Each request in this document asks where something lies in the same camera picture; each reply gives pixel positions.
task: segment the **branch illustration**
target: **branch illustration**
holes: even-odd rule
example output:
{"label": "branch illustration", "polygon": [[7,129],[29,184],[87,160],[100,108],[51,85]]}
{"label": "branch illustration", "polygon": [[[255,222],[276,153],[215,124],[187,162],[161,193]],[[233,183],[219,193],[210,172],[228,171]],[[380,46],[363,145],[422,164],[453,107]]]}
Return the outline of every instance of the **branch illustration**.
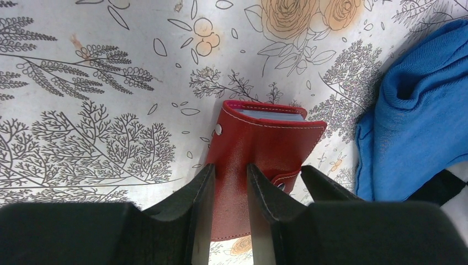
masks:
{"label": "branch illustration", "polygon": [[98,203],[98,202],[129,202],[140,207],[128,196],[128,190],[103,192],[97,188],[43,188],[40,190],[19,189],[0,190],[0,206],[10,203],[36,202],[36,203]]}
{"label": "branch illustration", "polygon": [[[0,20],[0,56],[9,56],[21,59],[24,63],[17,64],[22,74],[30,77],[36,84],[49,93],[63,97],[66,95],[80,100],[89,98],[83,93],[104,93],[104,84],[126,94],[133,94],[125,88],[136,87],[148,91],[154,88],[149,84],[153,76],[143,68],[126,67],[132,61],[128,59],[128,53],[121,51],[117,46],[87,45],[76,51],[76,55],[82,60],[77,62],[57,61],[38,57],[10,54],[10,52],[27,52],[37,48],[29,41],[44,40],[55,41],[53,36],[30,32],[23,27],[34,22],[32,18],[18,17]],[[90,74],[99,81],[89,79]],[[19,78],[20,74],[4,75],[0,72],[0,88],[19,88],[27,83],[11,81]],[[1,100],[13,99],[12,95],[0,94]]]}
{"label": "branch illustration", "polygon": [[347,188],[350,192],[354,192],[354,186],[356,184],[356,168],[341,168],[339,173],[335,177],[335,181],[341,186]]}
{"label": "branch illustration", "polygon": [[56,111],[43,112],[31,128],[0,123],[0,188],[171,181],[175,146],[163,124],[147,128],[131,113],[110,119],[94,102],[81,107],[77,124]]}
{"label": "branch illustration", "polygon": [[[206,67],[201,70],[192,71],[189,86],[193,88],[193,93],[196,97],[202,98],[204,96],[221,98],[226,92],[230,93],[229,98],[238,98],[242,101],[253,101],[261,102],[258,98],[258,94],[253,95],[253,86],[249,84],[249,80],[244,77],[239,78],[239,73],[231,70],[232,74],[228,75],[230,82],[228,86],[224,86],[218,83],[217,80],[220,78],[221,72],[217,69]],[[276,83],[269,85],[272,87],[272,91],[267,94],[270,98],[267,103],[275,104],[283,95],[276,87]]]}
{"label": "branch illustration", "polygon": [[395,23],[403,22],[406,28],[411,26],[410,31],[405,35],[408,43],[420,41],[447,22],[468,18],[468,9],[456,0],[453,2],[464,9],[467,14],[454,17],[455,4],[452,2],[402,0],[400,2],[401,12],[397,11],[392,18]]}
{"label": "branch illustration", "polygon": [[4,1],[4,0],[1,0],[0,1],[0,8],[1,7],[14,7],[16,6],[18,3],[13,3],[12,1]]}
{"label": "branch illustration", "polygon": [[382,77],[380,53],[380,48],[374,49],[372,44],[364,46],[358,40],[343,50],[323,76],[319,75],[333,91],[327,100],[309,110],[309,120],[324,120],[328,124],[323,139],[335,132],[346,143],[354,139],[356,122],[376,100]]}

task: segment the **red leather card holder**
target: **red leather card holder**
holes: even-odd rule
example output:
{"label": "red leather card holder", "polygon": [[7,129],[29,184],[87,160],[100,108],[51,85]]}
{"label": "red leather card holder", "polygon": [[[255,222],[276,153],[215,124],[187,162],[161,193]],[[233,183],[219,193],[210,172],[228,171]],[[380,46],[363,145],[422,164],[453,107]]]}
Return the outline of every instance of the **red leather card holder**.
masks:
{"label": "red leather card holder", "polygon": [[302,163],[326,128],[323,121],[255,119],[242,110],[300,114],[302,108],[228,100],[223,102],[206,163],[216,168],[211,240],[250,234],[247,165],[254,163],[273,184],[290,193]]}

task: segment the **orange rose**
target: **orange rose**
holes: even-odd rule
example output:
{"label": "orange rose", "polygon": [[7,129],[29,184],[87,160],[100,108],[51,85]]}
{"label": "orange rose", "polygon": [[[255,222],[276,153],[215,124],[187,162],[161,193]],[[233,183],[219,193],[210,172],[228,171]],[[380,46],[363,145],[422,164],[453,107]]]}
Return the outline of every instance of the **orange rose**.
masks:
{"label": "orange rose", "polygon": [[309,27],[316,0],[262,0],[263,34],[272,41],[294,41]]}
{"label": "orange rose", "polygon": [[239,238],[231,249],[231,255],[244,254],[252,249],[252,238],[251,236]]}
{"label": "orange rose", "polygon": [[323,22],[332,30],[346,28],[356,15],[360,4],[360,0],[320,0]]}

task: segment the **blue cloth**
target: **blue cloth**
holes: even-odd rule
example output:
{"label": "blue cloth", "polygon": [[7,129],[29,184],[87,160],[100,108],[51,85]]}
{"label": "blue cloth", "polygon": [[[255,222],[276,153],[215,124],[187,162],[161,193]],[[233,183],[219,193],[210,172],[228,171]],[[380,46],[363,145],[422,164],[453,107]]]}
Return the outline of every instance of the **blue cloth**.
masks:
{"label": "blue cloth", "polygon": [[449,23],[389,68],[358,123],[356,194],[403,201],[468,160],[468,20]]}

